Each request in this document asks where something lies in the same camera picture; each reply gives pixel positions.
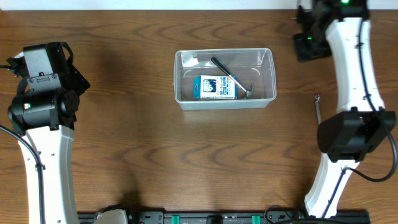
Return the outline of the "clear plastic container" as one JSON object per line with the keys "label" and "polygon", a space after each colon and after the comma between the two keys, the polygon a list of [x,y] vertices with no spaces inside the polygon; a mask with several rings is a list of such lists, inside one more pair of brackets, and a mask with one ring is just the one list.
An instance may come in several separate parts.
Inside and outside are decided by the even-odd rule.
{"label": "clear plastic container", "polygon": [[272,52],[268,48],[179,50],[174,92],[182,110],[264,108],[277,96]]}

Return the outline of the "silver combination wrench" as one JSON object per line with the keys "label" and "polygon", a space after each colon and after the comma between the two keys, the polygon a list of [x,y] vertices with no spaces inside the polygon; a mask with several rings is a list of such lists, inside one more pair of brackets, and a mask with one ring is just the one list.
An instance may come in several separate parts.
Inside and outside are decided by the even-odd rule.
{"label": "silver combination wrench", "polygon": [[322,122],[319,102],[320,102],[320,95],[315,95],[315,111],[316,111],[318,125],[320,125],[320,123]]}

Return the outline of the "small black-handled hammer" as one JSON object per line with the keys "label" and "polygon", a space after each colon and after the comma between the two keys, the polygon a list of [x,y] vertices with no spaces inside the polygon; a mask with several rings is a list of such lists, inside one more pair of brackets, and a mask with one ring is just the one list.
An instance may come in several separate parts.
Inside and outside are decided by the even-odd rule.
{"label": "small black-handled hammer", "polygon": [[244,92],[244,96],[243,99],[244,100],[248,100],[250,99],[250,97],[252,96],[252,93],[254,91],[254,85],[251,84],[250,89],[247,89],[237,78],[235,78],[232,73],[216,58],[216,57],[212,57],[211,61],[227,76],[230,77],[230,79],[232,79],[232,81],[235,82],[235,84],[240,87],[240,89],[242,89],[242,91]]}

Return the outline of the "white blue product box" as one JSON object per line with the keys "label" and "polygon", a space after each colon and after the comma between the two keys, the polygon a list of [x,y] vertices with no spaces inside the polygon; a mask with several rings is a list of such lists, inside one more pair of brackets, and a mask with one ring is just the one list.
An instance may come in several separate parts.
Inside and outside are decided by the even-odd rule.
{"label": "white blue product box", "polygon": [[237,86],[228,76],[199,75],[193,79],[193,98],[206,100],[235,100]]}

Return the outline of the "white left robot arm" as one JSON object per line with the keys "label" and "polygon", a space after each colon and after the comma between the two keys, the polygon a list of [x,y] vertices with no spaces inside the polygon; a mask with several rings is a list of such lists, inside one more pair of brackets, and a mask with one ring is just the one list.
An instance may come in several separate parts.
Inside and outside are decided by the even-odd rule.
{"label": "white left robot arm", "polygon": [[7,113],[24,158],[29,223],[78,223],[72,146],[80,96],[90,84],[66,42],[24,47],[6,61],[21,78]]}

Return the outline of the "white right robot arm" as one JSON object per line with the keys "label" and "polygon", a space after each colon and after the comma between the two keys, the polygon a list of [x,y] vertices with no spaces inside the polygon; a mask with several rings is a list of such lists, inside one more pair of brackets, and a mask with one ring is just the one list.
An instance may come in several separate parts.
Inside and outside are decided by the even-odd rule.
{"label": "white right robot arm", "polygon": [[302,27],[294,35],[298,60],[332,57],[335,66],[336,114],[318,120],[320,165],[304,198],[306,221],[334,222],[345,185],[367,154],[384,140],[397,153],[392,136],[397,118],[378,90],[366,0],[313,0],[310,9],[297,8],[295,21]]}

